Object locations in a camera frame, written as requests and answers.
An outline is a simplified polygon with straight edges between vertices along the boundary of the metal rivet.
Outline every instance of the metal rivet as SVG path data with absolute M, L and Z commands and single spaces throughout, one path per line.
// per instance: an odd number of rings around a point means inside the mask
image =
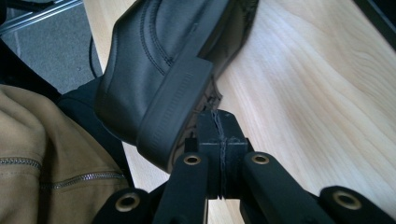
M 116 202 L 116 209 L 119 212 L 129 212 L 140 204 L 140 197 L 136 193 L 126 193 Z
M 188 156 L 184 158 L 184 162 L 188 165 L 196 165 L 201 162 L 201 158 L 197 156 Z
M 254 155 L 251 159 L 255 163 L 260 164 L 260 165 L 264 165 L 264 164 L 267 164 L 268 162 L 270 162 L 270 159 L 268 159 L 266 156 L 263 156 L 263 155 Z
M 341 206 L 350 209 L 361 209 L 361 202 L 352 194 L 338 190 L 332 194 L 332 198 Z

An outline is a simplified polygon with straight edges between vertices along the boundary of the light wood surface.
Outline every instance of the light wood surface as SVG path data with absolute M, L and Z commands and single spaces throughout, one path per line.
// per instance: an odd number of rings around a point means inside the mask
M 134 0 L 84 2 L 105 68 L 112 24 Z M 396 218 L 396 54 L 351 0 L 261 0 L 218 85 L 220 108 L 304 189 L 354 189 Z M 166 180 L 125 150 L 139 188 Z M 210 203 L 210 223 L 238 214 L 238 202 Z

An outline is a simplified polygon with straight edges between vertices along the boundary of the gray carpet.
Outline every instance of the gray carpet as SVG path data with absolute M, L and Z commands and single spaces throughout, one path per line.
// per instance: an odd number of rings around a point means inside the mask
M 20 13 L 15 9 L 7 12 L 9 17 Z M 82 4 L 1 38 L 60 93 L 94 79 L 89 57 L 92 33 Z M 101 75 L 94 46 L 91 58 L 93 70 Z

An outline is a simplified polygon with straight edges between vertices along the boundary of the black mechanical device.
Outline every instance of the black mechanical device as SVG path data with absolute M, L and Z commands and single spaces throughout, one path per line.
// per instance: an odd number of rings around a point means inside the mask
M 231 113 L 202 112 L 196 135 L 166 183 L 113 194 L 94 223 L 206 223 L 217 198 L 239 199 L 246 223 L 396 223 L 354 190 L 305 191 L 274 157 L 253 150 Z

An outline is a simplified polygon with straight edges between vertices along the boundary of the zipper teeth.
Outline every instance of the zipper teeth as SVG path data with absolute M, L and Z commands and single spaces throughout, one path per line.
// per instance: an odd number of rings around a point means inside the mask
M 0 165 L 29 165 L 41 170 L 40 162 L 23 157 L 0 158 Z
M 87 180 L 96 180 L 96 179 L 125 179 L 124 175 L 113 173 L 113 172 L 105 172 L 105 173 L 92 173 L 85 175 L 78 175 L 72 177 L 70 179 L 66 179 L 57 183 L 41 183 L 41 189 L 61 189 L 68 186 L 76 185 L 80 182 L 84 182 Z

